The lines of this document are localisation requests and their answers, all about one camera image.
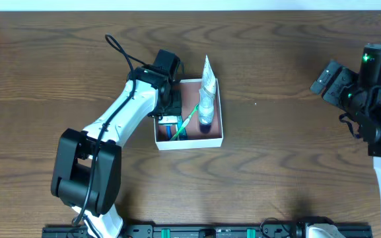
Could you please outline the green white soap packet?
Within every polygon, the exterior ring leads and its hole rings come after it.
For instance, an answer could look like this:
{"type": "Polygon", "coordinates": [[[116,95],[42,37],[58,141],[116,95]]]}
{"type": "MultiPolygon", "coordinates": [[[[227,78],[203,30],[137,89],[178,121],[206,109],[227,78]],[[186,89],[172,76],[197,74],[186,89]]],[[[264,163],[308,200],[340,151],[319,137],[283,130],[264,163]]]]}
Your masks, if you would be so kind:
{"type": "Polygon", "coordinates": [[[163,116],[158,119],[160,125],[171,125],[178,123],[178,116],[163,116]]]}

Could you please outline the blue disposable razor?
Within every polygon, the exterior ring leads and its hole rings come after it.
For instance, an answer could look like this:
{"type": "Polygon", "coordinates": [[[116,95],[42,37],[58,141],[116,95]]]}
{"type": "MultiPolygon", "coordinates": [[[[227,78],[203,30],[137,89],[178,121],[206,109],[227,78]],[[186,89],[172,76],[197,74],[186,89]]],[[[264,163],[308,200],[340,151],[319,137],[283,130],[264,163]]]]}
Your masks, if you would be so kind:
{"type": "Polygon", "coordinates": [[[166,126],[166,134],[167,134],[168,140],[170,140],[172,138],[172,130],[170,125],[166,126]]]}

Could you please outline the green white toothbrush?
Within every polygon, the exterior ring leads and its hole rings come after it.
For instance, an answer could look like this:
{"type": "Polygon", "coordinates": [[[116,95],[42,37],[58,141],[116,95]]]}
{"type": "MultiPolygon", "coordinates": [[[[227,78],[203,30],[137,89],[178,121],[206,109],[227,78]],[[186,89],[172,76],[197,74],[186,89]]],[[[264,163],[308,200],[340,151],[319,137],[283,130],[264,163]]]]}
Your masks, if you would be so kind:
{"type": "MultiPolygon", "coordinates": [[[[189,124],[189,122],[191,121],[193,115],[197,112],[198,108],[199,108],[199,105],[196,104],[195,107],[193,108],[192,112],[189,114],[189,116],[184,120],[184,127],[186,127],[189,124]]],[[[178,137],[179,133],[180,132],[176,130],[176,133],[172,136],[170,141],[177,140],[177,137],[178,137]]]]}

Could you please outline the teal toothpaste tube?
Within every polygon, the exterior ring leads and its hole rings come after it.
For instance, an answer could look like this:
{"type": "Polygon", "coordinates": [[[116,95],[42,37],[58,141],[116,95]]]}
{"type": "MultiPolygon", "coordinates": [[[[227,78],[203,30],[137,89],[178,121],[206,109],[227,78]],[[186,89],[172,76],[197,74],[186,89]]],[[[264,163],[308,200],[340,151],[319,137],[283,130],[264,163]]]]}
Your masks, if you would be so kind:
{"type": "Polygon", "coordinates": [[[186,132],[186,127],[184,127],[184,120],[182,116],[178,117],[177,131],[180,132],[178,134],[177,140],[187,140],[188,135],[186,132]]]}

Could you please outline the clear pump bottle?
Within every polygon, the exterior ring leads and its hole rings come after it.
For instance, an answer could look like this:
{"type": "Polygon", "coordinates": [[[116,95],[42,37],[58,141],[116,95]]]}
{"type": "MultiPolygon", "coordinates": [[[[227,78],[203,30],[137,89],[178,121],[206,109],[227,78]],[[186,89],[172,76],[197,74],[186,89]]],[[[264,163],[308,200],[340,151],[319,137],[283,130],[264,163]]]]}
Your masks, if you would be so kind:
{"type": "Polygon", "coordinates": [[[201,133],[208,134],[214,118],[214,99],[205,91],[199,90],[198,120],[201,133]]]}

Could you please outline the white floral shampoo tube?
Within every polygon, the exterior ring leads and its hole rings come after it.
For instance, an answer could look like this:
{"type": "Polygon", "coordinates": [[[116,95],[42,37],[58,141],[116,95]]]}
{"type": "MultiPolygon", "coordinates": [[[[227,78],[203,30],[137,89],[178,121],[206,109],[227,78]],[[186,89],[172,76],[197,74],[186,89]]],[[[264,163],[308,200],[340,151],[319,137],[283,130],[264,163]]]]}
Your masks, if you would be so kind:
{"type": "Polygon", "coordinates": [[[217,79],[211,68],[208,55],[205,56],[205,63],[202,73],[201,88],[212,98],[217,92],[217,79]]]}

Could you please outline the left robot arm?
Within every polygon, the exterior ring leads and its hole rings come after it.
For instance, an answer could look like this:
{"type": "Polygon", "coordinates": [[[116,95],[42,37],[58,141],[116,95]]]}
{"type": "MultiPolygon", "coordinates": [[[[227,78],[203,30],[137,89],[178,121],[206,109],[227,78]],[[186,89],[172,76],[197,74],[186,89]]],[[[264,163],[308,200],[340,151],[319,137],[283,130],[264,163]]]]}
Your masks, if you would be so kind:
{"type": "Polygon", "coordinates": [[[178,91],[173,69],[146,65],[128,75],[121,95],[81,131],[65,130],[56,153],[51,193],[77,213],[91,237],[117,237],[123,225],[114,202],[121,184],[121,149],[146,116],[164,116],[178,91]]]}

